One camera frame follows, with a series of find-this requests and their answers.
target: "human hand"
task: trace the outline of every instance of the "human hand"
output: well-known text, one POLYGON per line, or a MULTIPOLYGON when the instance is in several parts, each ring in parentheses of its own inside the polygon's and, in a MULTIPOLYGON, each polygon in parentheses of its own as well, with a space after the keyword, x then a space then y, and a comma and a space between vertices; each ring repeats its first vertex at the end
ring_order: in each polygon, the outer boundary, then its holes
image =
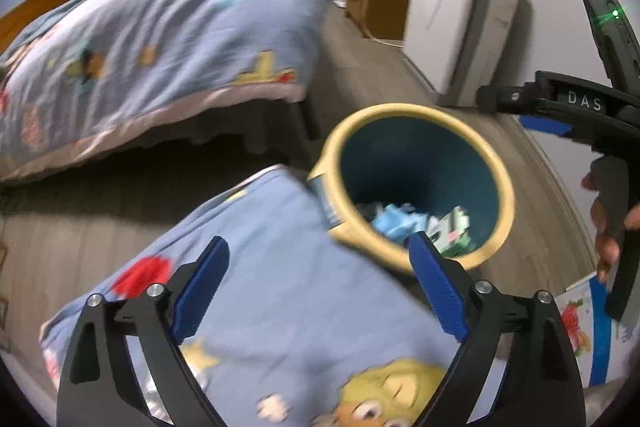
MULTIPOLYGON (((580 185, 587 190, 598 191, 598 186, 590 172, 582 179, 580 185)), ((611 265, 620 257, 620 245, 607 233, 607 212, 600 198, 596 198, 591 205, 591 220, 597 229, 595 248, 599 257, 598 280, 604 283, 609 276, 611 265)), ((625 229, 640 230, 640 204, 637 204, 626 214, 625 229)))

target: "metal screw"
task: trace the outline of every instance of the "metal screw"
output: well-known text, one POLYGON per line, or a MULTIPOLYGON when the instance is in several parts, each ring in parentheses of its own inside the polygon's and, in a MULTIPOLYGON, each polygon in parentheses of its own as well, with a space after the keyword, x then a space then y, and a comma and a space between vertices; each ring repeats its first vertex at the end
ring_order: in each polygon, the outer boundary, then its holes
POLYGON ((491 293, 491 290, 493 290, 494 287, 491 286, 490 282, 487 281, 478 281, 476 283, 476 291, 478 291, 478 293, 491 293))
POLYGON ((549 292, 545 292, 544 290, 542 290, 542 292, 538 292, 538 300, 542 303, 549 304, 553 299, 554 298, 549 292))
POLYGON ((164 291, 164 286, 159 283, 152 284, 146 289, 146 294, 150 297, 158 297, 164 291))
POLYGON ((97 306, 102 301, 102 295, 99 293, 94 293, 93 295, 89 295, 89 298, 86 300, 86 303, 93 308, 97 306))

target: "bed headboard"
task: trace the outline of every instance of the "bed headboard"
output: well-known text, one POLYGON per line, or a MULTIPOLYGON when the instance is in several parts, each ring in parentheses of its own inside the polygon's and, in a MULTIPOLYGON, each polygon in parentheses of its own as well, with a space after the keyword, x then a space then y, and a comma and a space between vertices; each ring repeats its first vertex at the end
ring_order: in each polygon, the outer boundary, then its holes
POLYGON ((32 21, 69 0, 26 0, 0 18, 0 54, 32 21))

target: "white air purifier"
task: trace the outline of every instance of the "white air purifier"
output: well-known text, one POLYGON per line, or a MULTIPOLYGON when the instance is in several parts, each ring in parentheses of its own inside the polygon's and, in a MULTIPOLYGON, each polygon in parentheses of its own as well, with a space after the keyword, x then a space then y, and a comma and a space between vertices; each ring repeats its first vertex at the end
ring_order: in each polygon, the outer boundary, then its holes
POLYGON ((518 0, 410 0, 402 50, 436 103, 475 107, 491 83, 518 0))

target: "cartoon print blanket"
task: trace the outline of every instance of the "cartoon print blanket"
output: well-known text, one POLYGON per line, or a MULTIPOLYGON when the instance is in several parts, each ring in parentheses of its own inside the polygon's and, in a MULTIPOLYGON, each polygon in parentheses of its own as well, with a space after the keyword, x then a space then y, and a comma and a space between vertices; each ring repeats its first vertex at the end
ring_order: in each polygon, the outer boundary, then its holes
MULTIPOLYGON (((138 295, 215 235, 230 266, 181 349, 230 427, 411 426, 457 342, 382 269, 335 243, 318 201, 281 167, 204 203, 43 325, 54 383, 88 295, 138 295)), ((150 410, 167 420, 137 339, 129 349, 150 410)), ((471 419, 489 412, 503 372, 495 361, 471 419)))
POLYGON ((71 1, 2 57, 0 180, 86 160, 209 108, 300 101, 329 1, 71 1))

